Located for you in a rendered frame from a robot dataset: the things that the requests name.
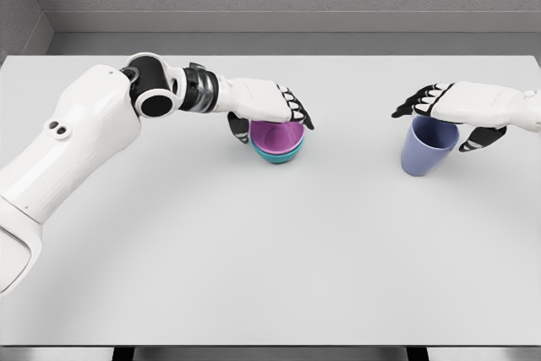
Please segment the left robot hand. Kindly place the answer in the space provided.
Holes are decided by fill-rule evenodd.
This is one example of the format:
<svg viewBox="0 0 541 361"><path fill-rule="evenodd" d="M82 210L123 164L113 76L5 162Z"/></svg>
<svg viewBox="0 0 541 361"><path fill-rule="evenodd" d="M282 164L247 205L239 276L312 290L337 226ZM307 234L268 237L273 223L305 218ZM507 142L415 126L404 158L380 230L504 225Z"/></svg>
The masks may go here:
<svg viewBox="0 0 541 361"><path fill-rule="evenodd" d="M245 145L251 121L295 122L314 130L308 111L292 91L265 79L225 79L214 112L227 112L232 134Z"/></svg>

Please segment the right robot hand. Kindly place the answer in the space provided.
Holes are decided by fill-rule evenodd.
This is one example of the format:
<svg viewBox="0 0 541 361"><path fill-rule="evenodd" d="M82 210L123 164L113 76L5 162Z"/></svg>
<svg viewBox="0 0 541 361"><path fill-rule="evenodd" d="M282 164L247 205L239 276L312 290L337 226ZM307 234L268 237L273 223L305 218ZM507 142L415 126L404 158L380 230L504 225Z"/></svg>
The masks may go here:
<svg viewBox="0 0 541 361"><path fill-rule="evenodd" d="M460 145L461 152L492 145L505 135L509 125L530 131L537 129L536 114L529 110L523 92L466 81L427 85L408 97L391 116L414 114L472 125L474 130Z"/></svg>

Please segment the purple bowl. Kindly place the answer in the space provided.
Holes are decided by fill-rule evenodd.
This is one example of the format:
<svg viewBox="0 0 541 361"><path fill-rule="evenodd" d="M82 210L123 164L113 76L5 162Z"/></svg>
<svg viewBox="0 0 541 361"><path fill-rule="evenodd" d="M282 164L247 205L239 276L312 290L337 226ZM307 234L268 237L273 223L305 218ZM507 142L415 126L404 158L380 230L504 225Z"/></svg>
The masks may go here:
<svg viewBox="0 0 541 361"><path fill-rule="evenodd" d="M251 121L249 131L252 142L270 155L284 155L294 150L304 136L304 126L297 122Z"/></svg>

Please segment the blue cup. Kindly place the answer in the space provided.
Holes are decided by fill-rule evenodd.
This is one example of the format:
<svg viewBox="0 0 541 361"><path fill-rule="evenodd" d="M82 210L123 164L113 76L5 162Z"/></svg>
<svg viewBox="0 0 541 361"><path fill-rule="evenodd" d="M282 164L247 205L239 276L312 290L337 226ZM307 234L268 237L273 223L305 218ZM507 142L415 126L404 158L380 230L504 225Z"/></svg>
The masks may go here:
<svg viewBox="0 0 541 361"><path fill-rule="evenodd" d="M456 146L459 129L454 123L416 116L402 147L402 169L422 177L435 169Z"/></svg>

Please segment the teal bowl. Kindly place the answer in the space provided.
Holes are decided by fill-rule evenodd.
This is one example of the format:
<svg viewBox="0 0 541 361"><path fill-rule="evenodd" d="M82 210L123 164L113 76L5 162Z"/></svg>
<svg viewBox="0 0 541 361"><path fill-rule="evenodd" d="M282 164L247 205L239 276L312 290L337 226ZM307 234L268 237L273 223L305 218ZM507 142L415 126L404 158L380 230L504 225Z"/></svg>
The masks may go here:
<svg viewBox="0 0 541 361"><path fill-rule="evenodd" d="M264 160L272 164L282 164L282 163L290 162L297 155L297 153L303 147L303 142L304 142L304 139L301 139L299 144L294 149L284 154L277 154L277 155L264 152L254 142L252 142L252 146L254 147L255 151L259 154L259 156L261 156Z"/></svg>

